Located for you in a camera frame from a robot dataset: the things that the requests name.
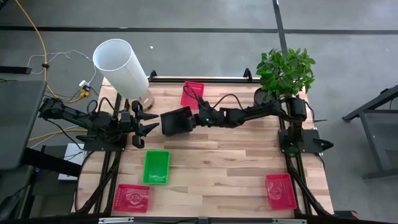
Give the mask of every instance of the yellow cable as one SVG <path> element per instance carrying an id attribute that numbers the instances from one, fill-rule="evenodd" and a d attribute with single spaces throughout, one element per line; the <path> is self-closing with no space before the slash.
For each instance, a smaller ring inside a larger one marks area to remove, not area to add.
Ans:
<path id="1" fill-rule="evenodd" d="M 77 131 L 78 132 L 87 132 L 87 130 L 83 130 L 83 129 L 71 129 L 71 130 L 66 130 L 65 132 L 67 133 L 67 132 L 74 132 L 74 131 L 76 131 L 76 132 Z M 34 137 L 34 138 L 29 139 L 29 140 L 33 141 L 33 140 L 36 140 L 36 139 L 45 138 L 45 137 L 53 135 L 53 134 L 61 134 L 61 133 L 63 133 L 63 132 L 62 131 L 54 131 L 52 133 L 43 134 L 42 136 Z"/>
<path id="2" fill-rule="evenodd" d="M 40 35 L 39 30 L 37 30 L 35 24 L 33 23 L 32 19 L 30 19 L 29 15 L 26 13 L 25 9 L 21 6 L 21 4 L 19 3 L 18 0 L 15 0 L 15 2 L 17 3 L 17 5 L 19 6 L 19 8 L 22 10 L 22 12 L 25 14 L 26 18 L 29 20 L 30 24 L 32 24 L 33 28 L 36 30 L 37 35 L 39 36 L 40 42 L 42 43 L 42 47 L 43 47 L 43 51 L 44 51 L 44 63 L 47 64 L 47 51 L 45 49 L 45 45 L 44 45 L 44 41 L 42 36 Z M 44 80 L 47 81 L 47 68 L 44 68 Z M 52 89 L 50 88 L 49 84 L 47 83 L 47 88 L 50 90 L 51 94 L 53 94 L 54 97 L 59 98 L 54 91 L 52 91 Z M 64 101 L 66 103 L 74 103 L 77 102 L 79 100 L 81 100 L 83 97 L 79 97 L 75 100 L 69 100 L 69 101 Z"/>

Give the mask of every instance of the power strip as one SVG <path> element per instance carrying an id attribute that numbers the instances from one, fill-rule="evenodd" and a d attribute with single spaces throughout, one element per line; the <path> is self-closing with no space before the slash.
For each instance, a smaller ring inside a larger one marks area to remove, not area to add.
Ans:
<path id="1" fill-rule="evenodd" d="M 85 145 L 84 144 L 79 144 L 79 146 L 81 148 L 83 148 Z M 64 160 L 68 160 L 69 162 L 73 162 L 73 163 L 82 165 L 83 160 L 85 158 L 86 151 L 84 153 L 76 155 L 73 159 L 71 159 L 72 155 L 75 155 L 75 154 L 77 154 L 79 152 L 81 152 L 81 150 L 77 147 L 76 144 L 69 143 L 68 146 L 67 146 L 67 150 L 65 151 L 65 157 L 66 158 L 64 158 Z M 66 175 L 66 174 L 59 174 L 58 175 L 58 180 L 77 180 L 77 177 Z"/>

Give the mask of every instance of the potted plant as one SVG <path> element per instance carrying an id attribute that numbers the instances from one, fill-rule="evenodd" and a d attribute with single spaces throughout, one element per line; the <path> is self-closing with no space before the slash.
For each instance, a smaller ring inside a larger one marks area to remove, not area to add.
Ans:
<path id="1" fill-rule="evenodd" d="M 311 65 L 315 65 L 315 61 L 308 56 L 307 49 L 302 53 L 300 49 L 289 49 L 286 56 L 276 49 L 268 54 L 261 53 L 256 74 L 261 76 L 262 87 L 254 93 L 254 104 L 266 103 L 282 95 L 297 95 L 303 87 L 307 92 L 314 81 Z"/>

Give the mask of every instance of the plant pot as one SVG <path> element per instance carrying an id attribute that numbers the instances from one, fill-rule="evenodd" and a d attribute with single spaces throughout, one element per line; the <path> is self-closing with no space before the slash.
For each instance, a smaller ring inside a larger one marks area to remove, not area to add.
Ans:
<path id="1" fill-rule="evenodd" d="M 268 94 L 267 91 L 262 90 L 261 88 L 258 88 L 254 92 L 254 106 L 258 106 L 261 103 L 268 103 L 272 100 L 276 100 L 276 96 L 273 94 Z"/>

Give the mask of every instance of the white cable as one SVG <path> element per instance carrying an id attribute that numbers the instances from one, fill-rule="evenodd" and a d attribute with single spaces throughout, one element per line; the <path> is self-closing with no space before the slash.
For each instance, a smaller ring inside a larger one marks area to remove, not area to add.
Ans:
<path id="1" fill-rule="evenodd" d="M 54 60 L 54 59 L 55 59 L 58 55 L 60 55 L 60 54 L 63 54 L 64 56 L 66 56 L 66 58 L 70 59 L 70 57 L 67 55 L 67 54 L 70 53 L 70 52 L 76 52 L 76 53 L 78 53 L 78 54 L 80 54 L 80 55 L 86 57 L 87 60 L 93 62 L 93 60 L 90 59 L 87 55 L 85 55 L 85 54 L 83 54 L 83 53 L 81 53 L 81 52 L 79 52 L 79 51 L 77 51 L 77 50 L 70 50 L 70 51 L 68 51 L 68 52 L 47 53 L 47 55 L 55 54 L 55 56 L 52 57 L 47 63 L 50 63 L 52 60 Z M 44 57 L 44 55 L 32 55 L 32 56 L 30 56 L 30 57 L 29 57 L 29 60 L 28 60 L 28 62 L 27 62 L 26 67 L 29 67 L 30 61 L 32 60 L 33 57 Z M 95 78 L 95 76 L 96 76 L 96 74 L 97 74 L 97 69 L 96 69 L 94 63 L 93 63 L 93 66 L 94 66 L 94 75 L 93 75 L 92 78 L 89 80 L 88 84 L 91 84 L 91 82 L 93 81 L 93 79 Z M 43 68 L 43 70 L 42 70 L 41 72 L 38 72 L 38 73 L 31 72 L 31 73 L 32 73 L 32 74 L 35 74 L 35 75 L 40 75 L 40 74 L 43 73 L 43 72 L 44 72 L 44 68 Z"/>
<path id="2" fill-rule="evenodd" d="M 69 127 L 69 128 L 64 128 L 63 130 L 66 131 L 66 130 L 69 130 L 69 129 L 72 129 L 72 128 L 78 128 L 78 127 L 79 126 L 72 126 L 72 127 Z M 50 138 L 54 137 L 55 135 L 57 135 L 57 134 L 53 134 L 53 135 L 41 140 L 40 142 L 36 143 L 34 146 L 32 146 L 30 148 L 33 149 L 34 147 L 38 146 L 39 144 L 42 144 L 43 142 L 45 142 L 45 141 L 49 140 Z"/>

